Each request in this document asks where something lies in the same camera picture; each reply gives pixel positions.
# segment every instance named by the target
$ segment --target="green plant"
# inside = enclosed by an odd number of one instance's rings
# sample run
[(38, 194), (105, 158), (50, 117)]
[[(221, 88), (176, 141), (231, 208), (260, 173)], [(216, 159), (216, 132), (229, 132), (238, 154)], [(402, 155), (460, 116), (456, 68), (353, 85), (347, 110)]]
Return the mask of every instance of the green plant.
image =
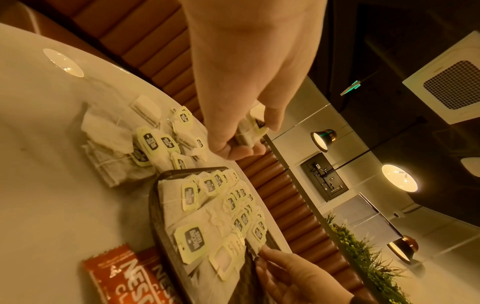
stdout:
[(331, 213), (326, 217), (327, 223), (337, 234), (340, 242), (345, 245), (348, 253), (375, 284), (378, 291), (392, 304), (412, 304), (395, 283), (395, 278), (402, 276), (402, 269), (382, 260), (380, 252), (374, 251), (367, 240), (357, 240), (344, 225), (334, 224), (334, 219), (335, 215)]

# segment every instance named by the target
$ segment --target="round table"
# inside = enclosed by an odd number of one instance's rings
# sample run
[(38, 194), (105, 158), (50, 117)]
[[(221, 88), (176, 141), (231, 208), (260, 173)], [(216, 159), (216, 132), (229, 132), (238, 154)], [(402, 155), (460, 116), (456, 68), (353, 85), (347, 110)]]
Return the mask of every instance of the round table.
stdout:
[[(79, 78), (54, 65), (56, 50), (84, 72)], [(100, 303), (81, 261), (128, 243), (153, 246), (148, 215), (151, 181), (108, 188), (85, 155), (80, 130), (86, 102), (115, 107), (140, 95), (163, 113), (179, 104), (165, 93), (96, 56), (36, 34), (0, 25), (0, 279), (8, 303)], [(194, 135), (206, 139), (195, 121)], [(235, 169), (208, 153), (203, 167)], [(265, 204), (272, 237), (290, 252)]]

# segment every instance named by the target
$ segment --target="copper lamp shade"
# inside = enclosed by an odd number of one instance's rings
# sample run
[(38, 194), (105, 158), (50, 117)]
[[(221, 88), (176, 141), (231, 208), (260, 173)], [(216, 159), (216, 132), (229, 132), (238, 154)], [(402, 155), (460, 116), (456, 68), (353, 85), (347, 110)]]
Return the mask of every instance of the copper lamp shade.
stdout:
[(332, 143), (337, 139), (337, 133), (332, 129), (326, 129), (320, 132), (311, 132), (313, 143), (322, 151), (327, 152)]
[(415, 252), (419, 250), (419, 244), (408, 235), (388, 243), (387, 245), (402, 261), (412, 263)]

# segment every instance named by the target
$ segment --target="white table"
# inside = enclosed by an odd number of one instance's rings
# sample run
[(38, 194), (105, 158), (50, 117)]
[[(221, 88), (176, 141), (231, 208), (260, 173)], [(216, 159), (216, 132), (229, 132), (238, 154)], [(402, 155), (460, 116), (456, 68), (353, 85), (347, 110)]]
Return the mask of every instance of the white table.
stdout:
[[(68, 56), (74, 77), (43, 53)], [(0, 297), (5, 303), (96, 303), (81, 261), (123, 243), (153, 246), (148, 189), (105, 186), (80, 145), (85, 101), (130, 104), (140, 94), (167, 113), (179, 105), (159, 89), (112, 64), (60, 42), (0, 25)], [(206, 138), (199, 122), (196, 135)], [(235, 162), (209, 154), (207, 166)], [(257, 193), (269, 230), (290, 251)]]

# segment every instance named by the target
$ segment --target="red packet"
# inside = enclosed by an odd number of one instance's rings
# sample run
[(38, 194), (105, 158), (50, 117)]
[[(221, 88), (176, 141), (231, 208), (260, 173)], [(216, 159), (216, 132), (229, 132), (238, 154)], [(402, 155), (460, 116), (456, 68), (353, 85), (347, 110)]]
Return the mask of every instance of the red packet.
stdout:
[(104, 304), (181, 304), (155, 248), (122, 245), (83, 262)]

